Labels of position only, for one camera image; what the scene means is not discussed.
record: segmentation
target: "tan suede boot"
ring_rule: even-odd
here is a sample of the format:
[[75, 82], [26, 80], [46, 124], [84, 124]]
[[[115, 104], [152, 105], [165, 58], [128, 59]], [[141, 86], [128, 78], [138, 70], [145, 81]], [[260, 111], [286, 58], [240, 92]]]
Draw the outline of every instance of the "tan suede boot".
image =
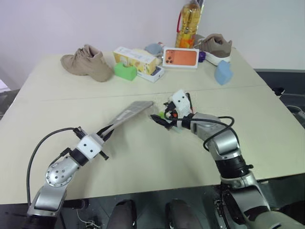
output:
[[194, 48], [205, 52], [205, 59], [214, 65], [221, 61], [231, 61], [232, 41], [227, 42], [221, 34], [211, 34], [204, 38], [201, 35], [195, 35]]
[[89, 75], [99, 82], [107, 81], [113, 75], [102, 52], [87, 44], [74, 55], [64, 55], [61, 64], [74, 75]]

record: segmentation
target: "plastic bottle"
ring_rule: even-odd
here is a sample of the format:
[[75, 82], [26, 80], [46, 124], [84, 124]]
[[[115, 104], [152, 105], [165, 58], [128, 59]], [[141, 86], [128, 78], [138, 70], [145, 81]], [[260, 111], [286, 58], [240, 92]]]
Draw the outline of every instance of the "plastic bottle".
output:
[[[201, 8], [195, 0], [190, 1], [182, 8], [177, 24], [176, 48], [192, 48], [194, 46], [200, 16]], [[179, 30], [180, 19], [182, 19], [181, 30]]]

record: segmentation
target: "green cube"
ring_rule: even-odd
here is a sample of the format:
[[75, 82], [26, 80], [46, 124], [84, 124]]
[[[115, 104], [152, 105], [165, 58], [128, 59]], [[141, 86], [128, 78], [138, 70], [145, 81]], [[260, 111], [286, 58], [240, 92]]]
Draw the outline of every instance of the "green cube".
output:
[[114, 67], [114, 74], [132, 81], [137, 76], [137, 69], [134, 66], [125, 67], [122, 62], [119, 62]]

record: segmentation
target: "small green object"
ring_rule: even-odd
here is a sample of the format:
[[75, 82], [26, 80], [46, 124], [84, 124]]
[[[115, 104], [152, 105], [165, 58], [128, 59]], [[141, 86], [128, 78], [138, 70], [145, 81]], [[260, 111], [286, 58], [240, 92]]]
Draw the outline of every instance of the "small green object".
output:
[[163, 111], [160, 111], [160, 112], [159, 112], [159, 117], [160, 117], [160, 118], [164, 118], [164, 112], [163, 112]]
[[119, 62], [114, 67], [114, 74], [132, 81], [137, 76], [137, 69], [134, 66], [125, 67], [122, 62]]

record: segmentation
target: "cardboard box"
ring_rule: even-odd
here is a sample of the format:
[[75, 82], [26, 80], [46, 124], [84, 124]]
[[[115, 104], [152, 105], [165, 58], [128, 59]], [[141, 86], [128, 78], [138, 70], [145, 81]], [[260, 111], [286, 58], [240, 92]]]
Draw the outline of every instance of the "cardboard box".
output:
[[163, 67], [196, 69], [198, 67], [199, 49], [165, 47]]
[[156, 58], [137, 52], [135, 50], [119, 47], [113, 51], [115, 61], [123, 62], [125, 66], [135, 66], [137, 71], [147, 75], [156, 70]]
[[159, 78], [161, 78], [161, 76], [163, 76], [165, 73], [164, 68], [157, 66], [156, 70], [151, 74], [151, 75], [147, 75], [145, 73], [141, 73], [139, 71], [137, 71], [137, 75], [139, 77], [144, 78], [145, 80], [148, 80], [150, 82], [156, 82]]

